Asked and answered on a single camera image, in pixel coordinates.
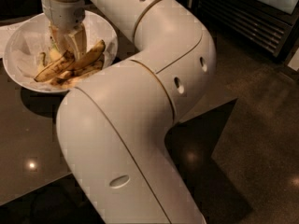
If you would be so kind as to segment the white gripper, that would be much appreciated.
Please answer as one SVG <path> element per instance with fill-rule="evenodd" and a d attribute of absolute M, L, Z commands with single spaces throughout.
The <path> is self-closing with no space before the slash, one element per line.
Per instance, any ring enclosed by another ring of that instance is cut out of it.
<path fill-rule="evenodd" d="M 41 0 L 45 16 L 50 21 L 50 36 L 57 50 L 70 49 L 76 60 L 87 52 L 87 36 L 83 0 Z"/>

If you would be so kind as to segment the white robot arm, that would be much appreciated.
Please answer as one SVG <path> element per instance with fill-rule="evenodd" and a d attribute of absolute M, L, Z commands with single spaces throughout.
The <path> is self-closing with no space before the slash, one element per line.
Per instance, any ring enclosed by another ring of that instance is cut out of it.
<path fill-rule="evenodd" d="M 88 77 L 63 99 L 58 140 L 106 224 L 206 224 L 164 144 L 215 71 L 206 27 L 176 0 L 91 0 L 137 54 Z M 75 0 L 43 0 L 50 21 L 76 18 Z"/>

